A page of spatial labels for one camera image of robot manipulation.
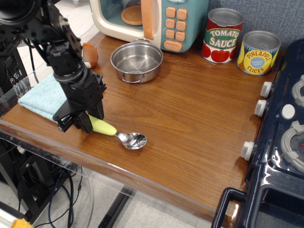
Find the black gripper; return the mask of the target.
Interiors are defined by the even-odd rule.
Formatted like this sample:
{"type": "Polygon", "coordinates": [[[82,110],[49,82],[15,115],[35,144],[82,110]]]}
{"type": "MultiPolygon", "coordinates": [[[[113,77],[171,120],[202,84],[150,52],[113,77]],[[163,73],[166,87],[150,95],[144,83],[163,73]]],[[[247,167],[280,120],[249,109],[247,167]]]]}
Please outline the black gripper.
{"type": "Polygon", "coordinates": [[[85,66],[82,49],[80,44],[74,47],[68,42],[46,46],[47,63],[67,98],[67,103],[53,116],[62,132],[74,125],[90,133],[93,127],[88,114],[100,120],[105,116],[102,102],[105,83],[101,74],[85,66]]]}

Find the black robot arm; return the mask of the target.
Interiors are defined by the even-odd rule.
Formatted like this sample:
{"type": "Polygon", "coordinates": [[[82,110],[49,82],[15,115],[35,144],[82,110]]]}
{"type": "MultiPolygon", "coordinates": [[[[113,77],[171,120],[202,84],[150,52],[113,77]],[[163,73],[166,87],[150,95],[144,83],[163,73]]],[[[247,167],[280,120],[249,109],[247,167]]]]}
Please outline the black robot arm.
{"type": "Polygon", "coordinates": [[[46,64],[52,67],[67,100],[52,116],[61,131],[71,125],[87,133],[93,131],[92,119],[104,118],[102,75],[83,62],[80,39],[68,20],[50,0],[2,0],[0,33],[12,43],[0,48],[8,57],[22,40],[30,40],[46,64]]]}

